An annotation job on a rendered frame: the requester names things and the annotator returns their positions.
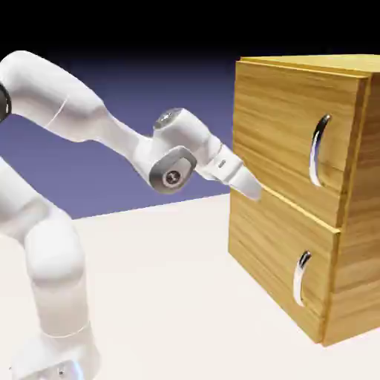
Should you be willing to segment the light wood cabinet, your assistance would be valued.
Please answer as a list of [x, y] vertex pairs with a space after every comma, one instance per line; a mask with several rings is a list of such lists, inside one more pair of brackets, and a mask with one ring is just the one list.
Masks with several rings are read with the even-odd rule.
[[328, 347], [380, 328], [380, 55], [251, 56], [239, 61], [366, 75], [323, 340]]

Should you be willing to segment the large wood cabinet door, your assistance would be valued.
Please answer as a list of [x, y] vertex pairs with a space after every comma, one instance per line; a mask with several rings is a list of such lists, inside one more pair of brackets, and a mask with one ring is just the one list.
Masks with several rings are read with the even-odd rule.
[[[262, 184], [332, 227], [343, 223], [368, 77], [239, 61], [233, 146]], [[312, 135], [330, 114], [309, 179]]]

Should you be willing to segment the small wood cabinet door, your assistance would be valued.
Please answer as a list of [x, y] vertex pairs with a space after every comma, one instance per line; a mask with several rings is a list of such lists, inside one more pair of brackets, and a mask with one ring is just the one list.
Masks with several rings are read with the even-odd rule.
[[[258, 202], [230, 193], [229, 253], [315, 343], [323, 340], [340, 234], [269, 189]], [[304, 251], [312, 257], [303, 277], [300, 307], [292, 282]]]

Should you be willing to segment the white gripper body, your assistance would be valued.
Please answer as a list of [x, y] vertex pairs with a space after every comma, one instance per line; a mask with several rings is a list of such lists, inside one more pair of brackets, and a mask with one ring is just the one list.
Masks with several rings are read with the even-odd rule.
[[262, 185], [246, 166], [241, 166], [236, 171], [229, 181], [229, 186], [250, 200], [261, 199]]

